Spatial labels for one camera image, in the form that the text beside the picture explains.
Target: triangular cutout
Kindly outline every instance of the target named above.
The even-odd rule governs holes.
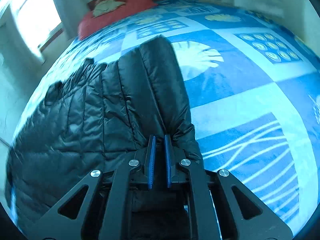
[[[232,187],[233,194],[236,197],[244,219],[249,220],[255,216],[261,215],[262,211],[257,207],[241,190],[236,186]]]
[[[82,187],[58,210],[59,214],[73,220],[76,219],[88,189],[89,187],[87,185]]]

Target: window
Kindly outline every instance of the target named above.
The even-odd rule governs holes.
[[[12,0],[12,11],[26,44],[39,47],[61,23],[53,0]]]

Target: black puffer jacket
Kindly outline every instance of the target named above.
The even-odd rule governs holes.
[[[10,148],[6,199],[11,202],[14,186],[21,230],[27,232],[91,170],[113,170],[128,152],[146,147],[150,134],[166,133],[188,158],[202,162],[182,75],[165,38],[108,65],[86,59],[70,78],[49,88]],[[161,152],[160,141],[157,147]],[[164,155],[158,154],[155,179],[161,176]],[[165,192],[165,185],[158,183],[155,190]],[[170,205],[169,198],[157,195],[154,203]],[[143,196],[137,198],[143,203]],[[135,223],[146,225],[145,220]],[[157,238],[172,236],[169,228],[149,230]]]

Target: patterned bedding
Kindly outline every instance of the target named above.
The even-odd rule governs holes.
[[[176,52],[205,168],[231,171],[297,234],[319,203],[318,57],[254,12],[198,0],[158,4],[75,39],[42,78],[15,134],[49,85],[86,57],[117,60],[161,34]]]

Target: silver bolt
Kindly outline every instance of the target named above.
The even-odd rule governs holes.
[[[94,171],[91,171],[91,173],[90,173],[90,175],[92,177],[99,177],[100,174],[101,174],[101,171],[99,171],[99,170],[94,170]]]
[[[183,165],[183,166],[189,166],[190,164],[191,164],[191,161],[190,160],[188,160],[188,159],[183,159],[183,160],[181,160],[181,165]]]
[[[139,161],[133,159],[133,160],[129,161],[129,165],[133,166],[133,167],[138,166],[139,165]]]
[[[219,174],[222,176],[222,177],[228,177],[229,176],[229,171],[225,170],[225,169],[222,169],[219,171]]]

